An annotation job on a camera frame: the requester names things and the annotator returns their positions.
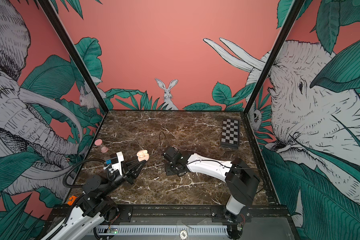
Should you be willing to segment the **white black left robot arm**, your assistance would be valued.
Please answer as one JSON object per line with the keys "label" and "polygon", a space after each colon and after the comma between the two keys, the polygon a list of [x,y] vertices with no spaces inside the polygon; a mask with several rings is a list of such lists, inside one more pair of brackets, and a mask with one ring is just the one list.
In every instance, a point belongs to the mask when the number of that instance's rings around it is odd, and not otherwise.
{"label": "white black left robot arm", "polygon": [[124,182],[132,185],[148,159],[148,156],[131,161],[90,159],[72,166],[70,172],[84,163],[100,162],[107,173],[107,177],[94,175],[88,178],[83,185],[70,185],[67,182],[69,175],[67,173],[63,179],[64,186],[81,188],[83,193],[71,204],[65,218],[43,239],[81,240],[90,230],[104,221],[113,223],[117,220],[121,212],[109,194]]}

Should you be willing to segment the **pink earbud charging case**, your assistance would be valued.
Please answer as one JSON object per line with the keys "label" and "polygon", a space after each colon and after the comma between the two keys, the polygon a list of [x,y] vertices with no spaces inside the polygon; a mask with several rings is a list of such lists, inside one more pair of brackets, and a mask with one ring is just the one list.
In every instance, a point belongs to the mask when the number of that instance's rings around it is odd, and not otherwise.
{"label": "pink earbud charging case", "polygon": [[137,152],[137,158],[138,158],[139,162],[148,161],[150,158],[150,155],[148,154],[147,150],[140,150]]}

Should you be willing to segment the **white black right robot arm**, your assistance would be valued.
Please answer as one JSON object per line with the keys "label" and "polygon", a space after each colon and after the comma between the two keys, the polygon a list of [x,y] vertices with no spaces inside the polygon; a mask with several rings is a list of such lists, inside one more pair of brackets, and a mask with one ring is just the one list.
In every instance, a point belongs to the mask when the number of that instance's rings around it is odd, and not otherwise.
{"label": "white black right robot arm", "polygon": [[167,161],[165,170],[168,176],[200,173],[224,182],[230,191],[230,198],[222,211],[213,212],[212,215],[224,217],[230,223],[245,221],[244,215],[253,204],[261,179],[242,159],[215,160],[197,153],[180,152],[175,147],[166,148],[162,156]]}

